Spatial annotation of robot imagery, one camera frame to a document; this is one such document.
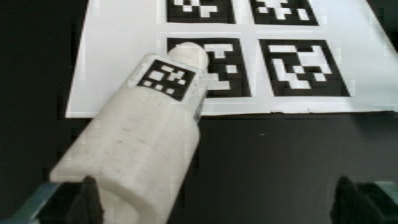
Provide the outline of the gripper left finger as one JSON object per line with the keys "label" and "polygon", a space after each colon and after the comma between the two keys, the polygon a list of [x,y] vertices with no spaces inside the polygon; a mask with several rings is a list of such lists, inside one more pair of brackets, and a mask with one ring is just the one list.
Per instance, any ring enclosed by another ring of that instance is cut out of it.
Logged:
{"label": "gripper left finger", "polygon": [[46,182],[18,212],[11,224],[103,224],[105,210],[93,177],[80,182]]}

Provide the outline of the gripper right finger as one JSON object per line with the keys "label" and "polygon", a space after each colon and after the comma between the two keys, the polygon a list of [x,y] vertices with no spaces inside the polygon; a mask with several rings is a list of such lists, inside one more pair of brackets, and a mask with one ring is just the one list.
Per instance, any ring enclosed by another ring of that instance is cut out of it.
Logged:
{"label": "gripper right finger", "polygon": [[338,180],[333,224],[398,224],[398,184],[389,181]]}

